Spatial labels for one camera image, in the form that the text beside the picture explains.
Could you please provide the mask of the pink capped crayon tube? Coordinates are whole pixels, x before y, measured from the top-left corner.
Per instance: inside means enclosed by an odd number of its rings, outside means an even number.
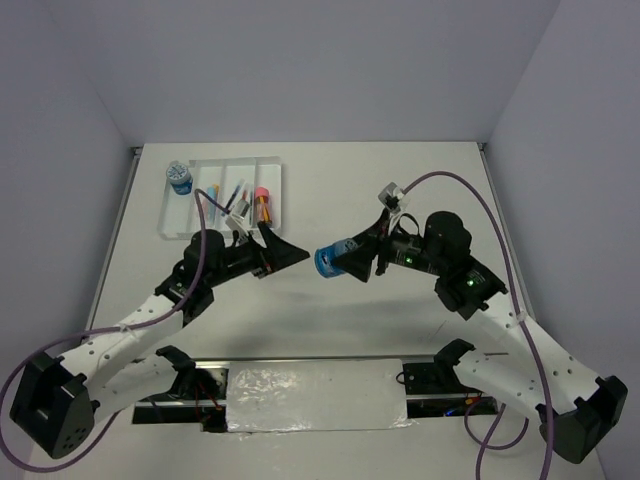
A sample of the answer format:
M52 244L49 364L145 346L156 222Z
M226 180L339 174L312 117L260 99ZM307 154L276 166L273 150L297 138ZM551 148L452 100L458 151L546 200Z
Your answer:
M269 190L266 187L257 187L255 189L254 200L256 222L263 222L268 226L272 226L273 215L271 211L271 195Z

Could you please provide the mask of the teal gel pen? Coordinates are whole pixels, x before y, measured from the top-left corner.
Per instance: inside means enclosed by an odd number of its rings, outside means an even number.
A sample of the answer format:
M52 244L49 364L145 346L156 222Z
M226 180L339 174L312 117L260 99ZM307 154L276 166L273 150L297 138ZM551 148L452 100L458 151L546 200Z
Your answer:
M231 207L234 205L234 202L236 200L236 198L238 197L238 195L241 193L241 190L243 189L245 185L245 180L243 178L239 179L236 183L236 185L234 186L234 188L231 191L231 194L227 200L226 206L225 208L227 210L230 210Z

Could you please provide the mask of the light blue highlighter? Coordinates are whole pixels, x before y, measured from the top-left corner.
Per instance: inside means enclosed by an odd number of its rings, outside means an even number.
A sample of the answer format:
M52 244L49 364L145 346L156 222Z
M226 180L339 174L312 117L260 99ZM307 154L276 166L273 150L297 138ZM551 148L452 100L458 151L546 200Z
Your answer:
M212 185L212 186L207 188L208 201L214 207L218 207L219 206L218 193L219 193L219 186L216 185L216 184L214 184L214 185Z

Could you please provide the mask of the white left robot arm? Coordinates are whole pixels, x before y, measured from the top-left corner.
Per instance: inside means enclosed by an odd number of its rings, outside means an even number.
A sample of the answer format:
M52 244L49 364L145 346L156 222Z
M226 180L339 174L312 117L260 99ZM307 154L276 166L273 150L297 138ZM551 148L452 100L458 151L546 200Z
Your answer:
M207 229L195 233L183 258L145 302L115 326L57 357L39 353L22 371L9 416L50 458L69 456L94 426L156 394L189 396L201 369L162 340L201 315L213 290L250 273L262 279L309 258L308 251L259 223L262 239L231 245Z

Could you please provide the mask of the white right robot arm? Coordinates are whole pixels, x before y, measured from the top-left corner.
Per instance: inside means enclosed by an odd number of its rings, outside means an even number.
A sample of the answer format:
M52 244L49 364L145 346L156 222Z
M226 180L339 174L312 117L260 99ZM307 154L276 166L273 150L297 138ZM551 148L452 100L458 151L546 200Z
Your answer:
M431 214L423 234L394 225L388 213L319 263L362 282L389 265L432 274L444 307L493 338L520 362L506 367L468 341L454 340L435 357L436 383L446 391L481 390L538 421L544 440L581 463L616 426L628 395L617 377L580 363L530 315L515 311L505 283L470 252L472 236L454 213Z

